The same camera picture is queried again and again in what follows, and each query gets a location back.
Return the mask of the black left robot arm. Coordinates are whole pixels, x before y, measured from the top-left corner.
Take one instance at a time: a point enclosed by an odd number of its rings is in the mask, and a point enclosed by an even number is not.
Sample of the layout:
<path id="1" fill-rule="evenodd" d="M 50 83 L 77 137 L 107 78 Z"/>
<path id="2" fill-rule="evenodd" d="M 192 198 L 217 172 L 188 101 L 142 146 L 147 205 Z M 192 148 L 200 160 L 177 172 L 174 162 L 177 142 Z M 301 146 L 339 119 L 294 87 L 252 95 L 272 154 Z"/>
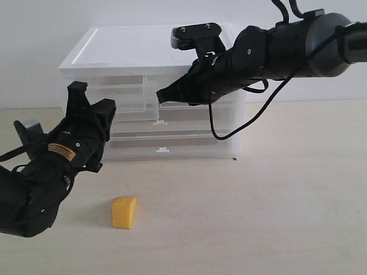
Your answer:
<path id="1" fill-rule="evenodd" d="M 65 117 L 45 133 L 38 121 L 14 121 L 22 146 L 1 155 L 5 162 L 26 153 L 29 163 L 1 168 L 1 233 L 34 237 L 52 227 L 61 202 L 80 172 L 98 173 L 116 113 L 113 99 L 90 104 L 87 83 L 68 85 Z"/>

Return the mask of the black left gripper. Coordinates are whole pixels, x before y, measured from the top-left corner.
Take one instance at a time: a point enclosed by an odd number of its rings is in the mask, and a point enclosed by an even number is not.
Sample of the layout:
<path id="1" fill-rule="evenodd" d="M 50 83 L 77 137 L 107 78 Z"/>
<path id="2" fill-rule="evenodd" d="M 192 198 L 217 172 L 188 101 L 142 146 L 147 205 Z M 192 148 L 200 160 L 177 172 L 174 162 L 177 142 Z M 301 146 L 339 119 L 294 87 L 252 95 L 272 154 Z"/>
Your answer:
<path id="1" fill-rule="evenodd" d="M 102 99 L 90 105 L 86 82 L 67 86 L 65 118 L 48 134 L 47 151 L 62 156 L 73 171 L 99 172 L 104 146 L 116 114 L 116 103 Z"/>

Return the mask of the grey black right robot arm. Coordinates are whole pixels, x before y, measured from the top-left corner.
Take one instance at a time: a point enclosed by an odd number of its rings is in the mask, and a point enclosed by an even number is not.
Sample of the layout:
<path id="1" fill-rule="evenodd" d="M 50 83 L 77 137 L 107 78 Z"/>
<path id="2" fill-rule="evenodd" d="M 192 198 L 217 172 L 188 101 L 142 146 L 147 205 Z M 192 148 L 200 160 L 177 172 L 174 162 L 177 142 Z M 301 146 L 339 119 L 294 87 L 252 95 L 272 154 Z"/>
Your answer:
<path id="1" fill-rule="evenodd" d="M 268 80 L 337 77 L 351 64 L 366 61 L 366 23 L 342 14 L 314 10 L 293 23 L 265 30 L 248 26 L 231 48 L 211 22 L 181 26 L 171 32 L 171 46 L 195 50 L 188 72 L 157 92 L 160 103 L 209 104 L 240 89 Z"/>

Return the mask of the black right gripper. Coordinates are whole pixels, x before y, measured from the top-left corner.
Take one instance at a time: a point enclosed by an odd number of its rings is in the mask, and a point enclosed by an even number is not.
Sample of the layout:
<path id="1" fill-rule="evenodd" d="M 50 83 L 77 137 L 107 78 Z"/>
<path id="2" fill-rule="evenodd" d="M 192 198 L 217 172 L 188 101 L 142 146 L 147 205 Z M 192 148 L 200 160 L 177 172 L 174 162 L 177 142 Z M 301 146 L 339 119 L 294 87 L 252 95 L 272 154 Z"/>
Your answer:
<path id="1" fill-rule="evenodd" d="M 156 92 L 160 104 L 207 105 L 238 90 L 227 54 L 195 60 L 188 73 Z"/>

